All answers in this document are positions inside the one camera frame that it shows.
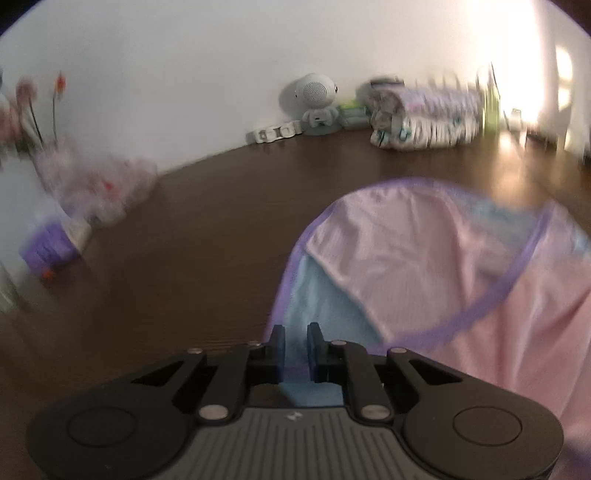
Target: white speaker robot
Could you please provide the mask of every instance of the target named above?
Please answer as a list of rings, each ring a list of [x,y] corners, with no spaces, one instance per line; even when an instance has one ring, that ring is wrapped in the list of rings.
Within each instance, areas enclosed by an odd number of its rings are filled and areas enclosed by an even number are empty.
[[[308,125],[304,134],[327,135],[340,130],[341,126],[337,122],[339,111],[331,106],[336,92],[335,83],[319,73],[310,73],[297,82],[296,98],[310,107],[302,117],[302,121]]]

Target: light blue fabric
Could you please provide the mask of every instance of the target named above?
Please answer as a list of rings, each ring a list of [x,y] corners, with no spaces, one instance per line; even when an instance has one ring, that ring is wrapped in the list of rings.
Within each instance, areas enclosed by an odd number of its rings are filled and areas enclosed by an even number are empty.
[[[285,314],[284,391],[299,406],[341,405],[340,387],[314,384],[308,374],[306,332],[308,324],[318,322],[326,340],[349,340],[371,345],[381,338],[365,314],[349,296],[335,286],[318,263],[304,255]]]

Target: pink flower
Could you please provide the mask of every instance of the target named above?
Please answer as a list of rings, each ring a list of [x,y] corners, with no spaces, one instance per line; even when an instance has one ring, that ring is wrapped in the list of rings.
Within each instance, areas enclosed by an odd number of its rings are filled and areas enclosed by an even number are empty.
[[[0,142],[13,144],[22,137],[21,119],[14,107],[0,110]]]
[[[30,78],[23,77],[17,83],[17,105],[22,108],[37,99],[37,88]]]

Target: flower stem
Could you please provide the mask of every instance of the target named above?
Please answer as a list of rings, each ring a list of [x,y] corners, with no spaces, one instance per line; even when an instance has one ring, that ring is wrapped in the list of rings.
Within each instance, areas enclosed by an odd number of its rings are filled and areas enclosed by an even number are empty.
[[[43,137],[41,136],[41,131],[39,130],[39,125],[37,125],[37,119],[35,118],[35,112],[33,111],[33,103],[29,102],[29,109],[31,110],[31,116],[33,117],[33,123],[35,124],[35,130],[37,130],[37,135],[39,136],[39,141],[41,145],[44,145]]]
[[[51,114],[53,116],[53,137],[56,139],[57,143],[57,129],[56,129],[56,94],[53,94],[53,99],[51,101]]]

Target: plastic bag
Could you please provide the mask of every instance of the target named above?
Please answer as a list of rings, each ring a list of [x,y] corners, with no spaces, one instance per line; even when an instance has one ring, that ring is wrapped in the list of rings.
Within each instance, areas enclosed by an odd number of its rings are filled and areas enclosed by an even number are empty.
[[[108,157],[87,165],[71,145],[61,143],[37,157],[48,191],[72,218],[112,225],[143,202],[154,187],[156,165],[147,160]]]

